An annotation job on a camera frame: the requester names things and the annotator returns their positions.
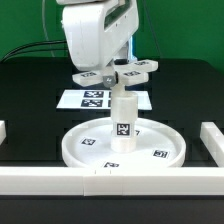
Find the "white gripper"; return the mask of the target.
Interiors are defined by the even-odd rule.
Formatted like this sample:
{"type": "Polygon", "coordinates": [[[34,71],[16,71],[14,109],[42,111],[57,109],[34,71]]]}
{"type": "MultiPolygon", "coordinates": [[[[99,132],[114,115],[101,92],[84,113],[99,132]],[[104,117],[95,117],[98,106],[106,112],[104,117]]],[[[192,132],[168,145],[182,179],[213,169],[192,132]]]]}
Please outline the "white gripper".
{"type": "MultiPolygon", "coordinates": [[[[138,10],[135,1],[118,19],[105,27],[109,15],[119,1],[100,1],[66,5],[62,13],[69,53],[78,70],[100,70],[118,54],[138,29],[138,10]]],[[[112,75],[103,77],[106,88],[116,85],[112,75]]]]}

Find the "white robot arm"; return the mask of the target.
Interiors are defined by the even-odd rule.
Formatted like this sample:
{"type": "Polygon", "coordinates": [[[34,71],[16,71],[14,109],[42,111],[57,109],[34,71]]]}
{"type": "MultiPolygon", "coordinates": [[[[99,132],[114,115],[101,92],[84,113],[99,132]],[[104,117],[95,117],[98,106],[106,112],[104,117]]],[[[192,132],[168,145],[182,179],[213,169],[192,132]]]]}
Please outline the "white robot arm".
{"type": "Polygon", "coordinates": [[[114,61],[132,58],[131,37],[139,25],[136,0],[56,0],[63,5],[62,27],[81,86],[116,84],[114,61]]]}

